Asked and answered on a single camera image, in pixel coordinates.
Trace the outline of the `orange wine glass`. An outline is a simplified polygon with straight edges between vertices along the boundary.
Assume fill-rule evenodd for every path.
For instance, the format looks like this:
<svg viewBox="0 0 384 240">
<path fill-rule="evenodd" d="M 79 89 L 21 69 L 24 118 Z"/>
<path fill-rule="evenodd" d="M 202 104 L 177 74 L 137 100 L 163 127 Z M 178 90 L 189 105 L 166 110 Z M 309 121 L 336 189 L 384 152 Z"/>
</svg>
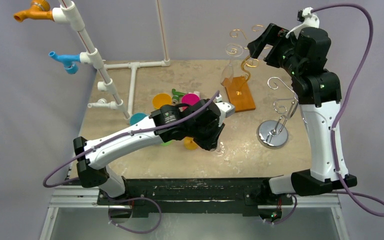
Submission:
<svg viewBox="0 0 384 240">
<path fill-rule="evenodd" d="M 198 145 L 194 142 L 194 139 L 192 137 L 185 137 L 183 139 L 183 145 L 187 150 L 196 150 L 198 148 Z"/>
</svg>

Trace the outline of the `clear wine glass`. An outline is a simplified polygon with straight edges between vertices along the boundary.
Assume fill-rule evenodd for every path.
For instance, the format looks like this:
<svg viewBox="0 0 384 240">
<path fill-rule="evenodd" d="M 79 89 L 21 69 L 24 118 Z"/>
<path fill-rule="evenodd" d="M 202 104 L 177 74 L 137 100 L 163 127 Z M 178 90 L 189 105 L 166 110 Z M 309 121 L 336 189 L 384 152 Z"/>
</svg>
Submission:
<svg viewBox="0 0 384 240">
<path fill-rule="evenodd" d="M 237 43 L 229 43 L 225 51 L 228 55 L 228 63 L 221 73 L 220 84 L 227 88 L 232 84 L 234 77 L 233 60 L 243 54 L 244 48 Z"/>
<path fill-rule="evenodd" d="M 226 155 L 226 147 L 222 141 L 217 143 L 217 146 L 213 149 L 212 154 L 219 158 L 222 158 Z"/>
</svg>

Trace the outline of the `pink wine glass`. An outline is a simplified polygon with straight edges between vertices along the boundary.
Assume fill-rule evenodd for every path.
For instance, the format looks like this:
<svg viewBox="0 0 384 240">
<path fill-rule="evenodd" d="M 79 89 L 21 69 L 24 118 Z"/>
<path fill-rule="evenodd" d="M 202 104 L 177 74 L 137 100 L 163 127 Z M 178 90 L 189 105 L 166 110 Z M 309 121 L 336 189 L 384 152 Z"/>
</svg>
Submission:
<svg viewBox="0 0 384 240">
<path fill-rule="evenodd" d="M 181 99 L 182 104 L 186 104 L 186 106 L 183 106 L 181 109 L 184 111 L 188 107 L 193 106 L 194 104 L 198 103 L 200 101 L 200 97 L 194 93 L 187 93 L 184 95 Z"/>
</svg>

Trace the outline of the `green wine glass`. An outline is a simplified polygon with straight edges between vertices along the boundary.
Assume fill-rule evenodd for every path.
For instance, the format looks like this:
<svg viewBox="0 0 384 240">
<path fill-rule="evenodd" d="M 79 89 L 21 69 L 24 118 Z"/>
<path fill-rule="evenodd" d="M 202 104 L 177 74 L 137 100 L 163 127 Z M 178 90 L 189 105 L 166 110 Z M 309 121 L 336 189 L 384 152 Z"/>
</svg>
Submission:
<svg viewBox="0 0 384 240">
<path fill-rule="evenodd" d="M 172 143 L 172 140 L 167 141 L 167 142 L 163 142 L 163 143 L 161 143 L 160 145 L 161 145 L 161 146 L 168 146 L 168 145 L 170 145 L 171 143 Z"/>
</svg>

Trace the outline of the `yellow wine glass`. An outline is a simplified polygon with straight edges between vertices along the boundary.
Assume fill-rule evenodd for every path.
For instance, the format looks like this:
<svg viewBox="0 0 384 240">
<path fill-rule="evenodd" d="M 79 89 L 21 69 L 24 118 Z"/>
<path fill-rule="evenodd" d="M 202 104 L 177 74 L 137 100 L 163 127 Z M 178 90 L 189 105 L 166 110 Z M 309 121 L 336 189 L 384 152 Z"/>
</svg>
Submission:
<svg viewBox="0 0 384 240">
<path fill-rule="evenodd" d="M 171 105 L 172 97 L 167 93 L 159 93 L 155 95 L 152 99 L 152 105 L 157 110 L 164 105 Z"/>
</svg>

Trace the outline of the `blue wine glass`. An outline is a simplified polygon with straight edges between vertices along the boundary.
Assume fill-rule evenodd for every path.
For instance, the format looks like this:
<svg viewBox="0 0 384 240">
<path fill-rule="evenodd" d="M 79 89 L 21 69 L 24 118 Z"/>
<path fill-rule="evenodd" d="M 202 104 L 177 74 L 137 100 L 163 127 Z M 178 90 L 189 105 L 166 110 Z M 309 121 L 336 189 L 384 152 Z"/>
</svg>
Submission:
<svg viewBox="0 0 384 240">
<path fill-rule="evenodd" d="M 139 123 L 140 121 L 142 121 L 144 118 L 146 118 L 148 115 L 146 113 L 143 113 L 143 112 L 138 112 L 138 113 L 134 113 L 130 119 L 129 119 L 129 124 L 131 126 Z"/>
</svg>

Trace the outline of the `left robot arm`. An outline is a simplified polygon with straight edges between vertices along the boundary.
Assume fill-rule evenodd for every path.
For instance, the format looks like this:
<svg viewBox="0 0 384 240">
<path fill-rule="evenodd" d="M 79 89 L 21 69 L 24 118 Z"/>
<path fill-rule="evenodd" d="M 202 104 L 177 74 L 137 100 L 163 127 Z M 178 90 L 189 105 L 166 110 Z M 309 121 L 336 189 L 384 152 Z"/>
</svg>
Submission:
<svg viewBox="0 0 384 240">
<path fill-rule="evenodd" d="M 227 102 L 201 99 L 194 105 L 163 105 L 130 127 L 111 135 L 87 140 L 74 139 L 77 174 L 83 188 L 98 187 L 118 205 L 126 203 L 126 181 L 109 164 L 132 152 L 172 140 L 192 139 L 201 149 L 214 151 L 225 126 L 224 119 L 235 112 Z"/>
</svg>

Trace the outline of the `green faucet with white elbow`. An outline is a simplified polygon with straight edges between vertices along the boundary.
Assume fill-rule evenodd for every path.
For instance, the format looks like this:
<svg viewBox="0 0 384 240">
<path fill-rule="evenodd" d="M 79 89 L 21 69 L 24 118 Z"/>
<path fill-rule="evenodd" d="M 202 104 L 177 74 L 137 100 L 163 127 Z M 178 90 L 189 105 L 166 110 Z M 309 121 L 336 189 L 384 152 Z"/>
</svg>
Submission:
<svg viewBox="0 0 384 240">
<path fill-rule="evenodd" d="M 195 94 L 198 97 L 201 96 L 201 93 L 199 91 L 184 93 L 181 91 L 177 91 L 175 88 L 171 89 L 171 94 L 172 94 L 172 97 L 171 97 L 172 104 L 178 104 L 180 100 L 183 98 L 183 96 L 185 96 L 186 94 Z"/>
</svg>

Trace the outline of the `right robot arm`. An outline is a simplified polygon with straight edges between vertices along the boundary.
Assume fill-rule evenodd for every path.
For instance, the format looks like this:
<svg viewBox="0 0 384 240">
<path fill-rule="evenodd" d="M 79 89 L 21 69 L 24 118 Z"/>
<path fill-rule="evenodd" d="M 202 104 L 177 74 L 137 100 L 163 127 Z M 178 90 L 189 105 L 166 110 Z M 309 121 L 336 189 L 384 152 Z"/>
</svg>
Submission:
<svg viewBox="0 0 384 240">
<path fill-rule="evenodd" d="M 340 79 L 325 68 L 331 46 L 328 33 L 304 27 L 294 34 L 271 23 L 247 45 L 250 56 L 258 57 L 267 45 L 271 50 L 266 64 L 291 77 L 310 144 L 311 167 L 266 180 L 262 200 L 272 204 L 281 194 L 315 196 L 355 187 L 358 180 L 345 164 L 337 120 L 343 107 Z"/>
</svg>

